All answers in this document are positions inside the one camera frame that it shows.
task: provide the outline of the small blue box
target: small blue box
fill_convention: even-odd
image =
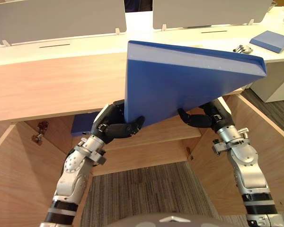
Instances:
[[[99,112],[93,113],[82,113],[75,115],[74,121],[72,123],[71,135],[90,135],[91,127],[93,122]]]
[[[280,53],[282,50],[284,50],[284,35],[271,31],[265,31],[256,37],[253,37],[250,43],[270,51]]]

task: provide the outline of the metal clip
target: metal clip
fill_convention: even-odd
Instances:
[[[250,54],[252,52],[252,49],[247,45],[239,45],[236,49],[233,49],[232,51],[236,53]]]
[[[41,139],[44,136],[44,134],[45,134],[45,132],[48,128],[48,122],[47,121],[39,122],[37,127],[39,129],[39,134],[33,135],[31,140],[40,146],[42,144]]]
[[[194,159],[194,157],[192,156],[191,150],[190,150],[189,147],[186,147],[186,152],[187,152],[187,154],[188,154],[188,158],[192,161],[192,160]]]

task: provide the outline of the white desk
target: white desk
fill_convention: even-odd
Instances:
[[[251,26],[219,25],[203,28],[173,29],[165,32],[152,28],[152,12],[127,13],[127,32],[124,34],[47,40],[43,42],[15,44],[9,47],[0,45],[0,65],[64,57],[126,52],[127,42],[129,40],[232,51],[239,44],[248,44],[252,37],[266,30],[284,35],[284,23],[282,22],[284,11],[282,9],[282,7],[273,8],[266,14],[263,22]],[[67,45],[40,48],[43,46],[61,44]],[[263,57],[266,62],[284,61],[284,51],[278,54],[252,44],[249,45],[254,50],[252,54]]]

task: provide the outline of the wooden cabinet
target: wooden cabinet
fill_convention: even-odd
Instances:
[[[284,132],[242,96],[229,96],[227,103],[237,128],[249,128],[277,208],[284,210]],[[44,220],[66,153],[78,142],[70,134],[73,116],[46,120],[49,127],[41,146],[30,140],[39,121],[0,125],[0,227],[32,227]],[[215,138],[210,129],[191,128],[179,117],[167,119],[130,139],[114,140],[105,147],[107,162],[92,174],[185,161],[192,151],[191,167],[219,214],[244,214],[226,154],[216,157],[212,152]]]
[[[34,133],[19,122],[0,138],[0,227],[39,226],[51,204],[65,154]]]
[[[226,101],[232,111],[237,129],[248,127],[251,145],[259,154],[262,169],[276,207],[284,211],[284,132],[241,95]],[[217,157],[212,141],[218,136],[207,129],[199,142],[185,140],[194,159],[191,167],[220,215],[244,214],[240,193],[233,179],[227,155]]]

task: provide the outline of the metal hinge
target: metal hinge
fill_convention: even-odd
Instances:
[[[192,154],[191,154],[191,150],[190,150],[190,148],[189,148],[189,147],[186,147],[186,151],[187,151],[187,154],[188,154],[188,158],[189,158],[190,160],[193,160],[193,159],[194,159],[194,157],[192,156]]]
[[[44,136],[48,128],[48,122],[47,121],[39,122],[37,127],[39,129],[39,134],[33,135],[31,140],[40,146],[42,144],[42,137]]]

